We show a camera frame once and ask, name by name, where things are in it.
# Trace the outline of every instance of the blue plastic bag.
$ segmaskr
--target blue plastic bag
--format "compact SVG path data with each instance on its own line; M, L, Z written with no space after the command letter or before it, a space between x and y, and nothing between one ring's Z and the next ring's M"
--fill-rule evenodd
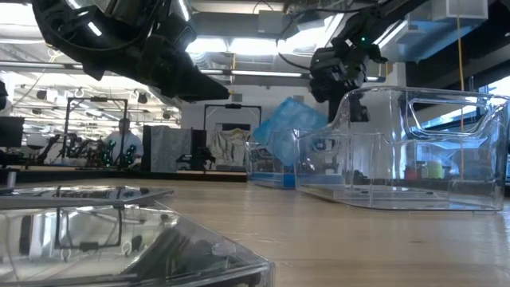
M326 124L325 115L289 97L253 132L253 137L285 166L292 166L295 160L292 130L315 131Z

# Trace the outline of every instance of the table surface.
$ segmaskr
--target table surface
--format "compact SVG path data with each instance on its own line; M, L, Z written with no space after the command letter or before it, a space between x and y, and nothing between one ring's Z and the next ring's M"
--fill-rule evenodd
M385 212L250 183L68 183L172 188L166 205L275 262L277 286L510 286L510 206Z

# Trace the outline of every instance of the man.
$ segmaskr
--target man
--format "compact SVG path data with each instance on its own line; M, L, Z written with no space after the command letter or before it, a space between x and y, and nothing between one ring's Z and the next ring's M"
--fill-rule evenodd
M133 157L135 159L139 159L143 155L143 145L142 141L138 136L135 136L130 130L129 130L129 124L131 121L129 119L121 119L119 121L119 131L118 132L112 132L110 136L108 136L104 142L108 143L110 140L116 142L115 147L113 148L113 161L115 164L118 164L120 162L119 155L120 155L120 145L122 141L122 135L124 134L124 152L123 154L126 154L126 151L128 151L129 147L131 145L136 146L136 151Z

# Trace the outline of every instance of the computer monitor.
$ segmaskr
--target computer monitor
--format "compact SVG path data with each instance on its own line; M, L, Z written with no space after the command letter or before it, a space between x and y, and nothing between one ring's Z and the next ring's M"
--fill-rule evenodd
M0 116L0 147L21 147L25 118Z

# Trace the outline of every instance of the plastic bin handle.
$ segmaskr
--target plastic bin handle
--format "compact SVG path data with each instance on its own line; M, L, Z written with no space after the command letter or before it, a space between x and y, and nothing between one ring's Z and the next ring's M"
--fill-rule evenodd
M436 131L436 130L426 130L422 127L416 112L414 111L413 105L419 104L458 104L464 106L476 106L477 108L483 108L486 113L476 122L476 126L474 129L469 130L468 132L449 132L449 131ZM465 98L460 97L459 100L451 100L451 99L430 99L430 98L414 98L409 101L407 105L407 117L405 120L405 128L406 132L410 133L417 137L428 137L428 136L471 136L483 129L483 127L487 124L488 119L493 113L492 106L489 103L481 104L481 103L473 103L470 100L466 100Z

